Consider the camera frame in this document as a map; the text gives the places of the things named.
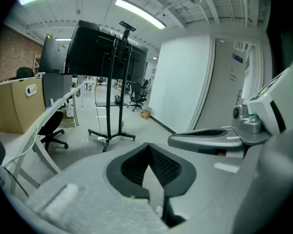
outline white door frame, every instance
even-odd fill
[[[210,84],[210,80],[211,80],[211,76],[212,76],[213,68],[214,68],[216,40],[252,42],[250,41],[250,39],[245,39],[243,37],[223,37],[223,36],[216,36],[216,35],[210,34],[209,61],[208,61],[207,71],[206,71],[205,80],[203,84],[203,89],[202,89],[200,97],[198,98],[193,117],[187,129],[188,131],[191,131],[195,128],[195,125],[202,112],[202,109],[203,109],[203,106],[209,91],[209,84]],[[252,42],[252,43],[254,43],[255,49],[256,49],[257,64],[256,64],[256,75],[252,77],[251,84],[254,82],[256,83],[256,92],[258,92],[263,87],[263,77],[264,77],[263,48],[262,48],[262,43],[260,40],[256,42]]]

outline door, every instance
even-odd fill
[[[230,125],[232,110],[243,90],[245,69],[245,53],[234,49],[233,42],[217,40],[209,91],[195,129]]]

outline black baseboard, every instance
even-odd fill
[[[176,134],[176,132],[172,129],[170,129],[169,127],[167,127],[165,124],[163,124],[162,122],[158,121],[156,118],[154,118],[153,116],[150,116],[150,118],[152,120],[154,120],[157,124],[159,124],[161,127],[165,128],[167,131],[169,131],[171,134]]]

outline television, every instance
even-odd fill
[[[39,72],[64,73],[67,51],[59,41],[47,35],[44,41]]]
[[[115,35],[100,31],[94,23],[80,20],[70,42],[65,64],[65,74],[108,77],[110,57]],[[121,39],[114,61],[113,79],[123,79],[124,64],[117,62],[121,49]],[[144,80],[147,53],[137,46],[132,46],[126,79],[136,83]]]

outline plastic bag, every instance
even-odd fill
[[[74,107],[72,105],[66,105],[66,107],[64,107],[65,111],[66,111],[66,116],[67,117],[74,117]]]

